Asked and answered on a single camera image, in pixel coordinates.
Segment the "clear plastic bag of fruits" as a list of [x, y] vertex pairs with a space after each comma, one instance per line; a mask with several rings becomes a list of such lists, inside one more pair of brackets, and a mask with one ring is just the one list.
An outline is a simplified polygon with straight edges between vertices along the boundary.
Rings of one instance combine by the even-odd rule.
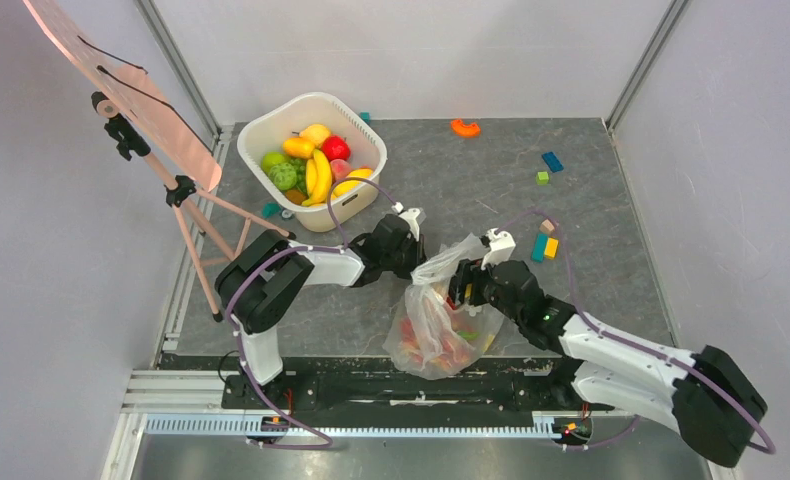
[[384, 342], [394, 366], [426, 380], [453, 376], [477, 361], [492, 345], [505, 317], [484, 305], [453, 308], [449, 282], [461, 260], [481, 257], [485, 248], [470, 234], [416, 268], [393, 316]]

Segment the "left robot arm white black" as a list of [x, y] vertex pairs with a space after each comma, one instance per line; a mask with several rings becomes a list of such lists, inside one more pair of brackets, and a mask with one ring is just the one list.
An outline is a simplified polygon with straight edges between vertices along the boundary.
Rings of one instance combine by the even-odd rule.
[[215, 281], [225, 317], [240, 346], [246, 392], [261, 407], [277, 405], [285, 394], [279, 375], [277, 323], [306, 286], [360, 288], [385, 272], [408, 279], [427, 260], [419, 208], [387, 214], [372, 232], [346, 247], [324, 247], [289, 240], [267, 230], [225, 267]]

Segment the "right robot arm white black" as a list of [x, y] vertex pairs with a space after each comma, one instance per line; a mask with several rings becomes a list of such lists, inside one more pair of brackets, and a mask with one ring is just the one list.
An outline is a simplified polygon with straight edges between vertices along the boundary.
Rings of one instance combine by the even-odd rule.
[[565, 370], [548, 382], [556, 405], [600, 404], [652, 420], [719, 466], [738, 464], [768, 411], [725, 351], [692, 352], [612, 328], [544, 293], [521, 261], [461, 260], [448, 296], [457, 307], [502, 314], [531, 345], [562, 357]]

